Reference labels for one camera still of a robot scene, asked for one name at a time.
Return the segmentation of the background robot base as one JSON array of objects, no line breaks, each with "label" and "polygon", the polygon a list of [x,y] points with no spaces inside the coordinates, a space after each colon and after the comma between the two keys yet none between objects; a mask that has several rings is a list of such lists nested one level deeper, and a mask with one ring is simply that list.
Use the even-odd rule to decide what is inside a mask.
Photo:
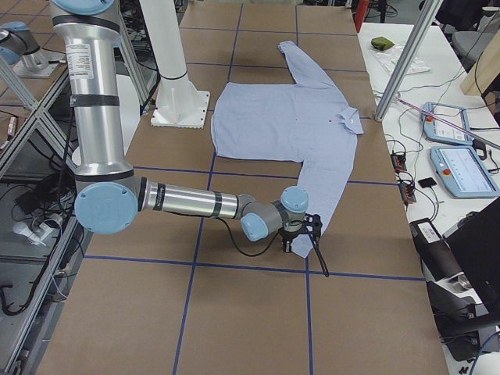
[{"label": "background robot base", "polygon": [[49,78],[66,63],[64,53],[44,50],[21,21],[1,25],[1,57],[16,75],[24,78]]}]

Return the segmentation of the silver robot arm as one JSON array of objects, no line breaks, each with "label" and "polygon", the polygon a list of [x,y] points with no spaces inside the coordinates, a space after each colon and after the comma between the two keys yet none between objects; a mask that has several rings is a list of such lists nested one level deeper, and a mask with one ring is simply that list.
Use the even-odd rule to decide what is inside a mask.
[{"label": "silver robot arm", "polygon": [[308,196],[289,187],[270,204],[249,195],[231,195],[152,182],[138,177],[126,161],[114,47],[120,39],[116,1],[54,1],[55,32],[66,45],[71,107],[77,125],[80,165],[75,173],[75,214],[97,234],[127,229],[145,209],[185,216],[237,219],[246,237],[282,237],[285,251],[307,233]]}]

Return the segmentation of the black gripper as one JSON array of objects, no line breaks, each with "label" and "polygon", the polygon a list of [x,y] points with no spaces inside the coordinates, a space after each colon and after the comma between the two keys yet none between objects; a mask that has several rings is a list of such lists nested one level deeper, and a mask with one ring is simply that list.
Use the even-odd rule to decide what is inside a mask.
[{"label": "black gripper", "polygon": [[283,252],[291,252],[293,240],[301,234],[302,229],[296,231],[281,229]]}]

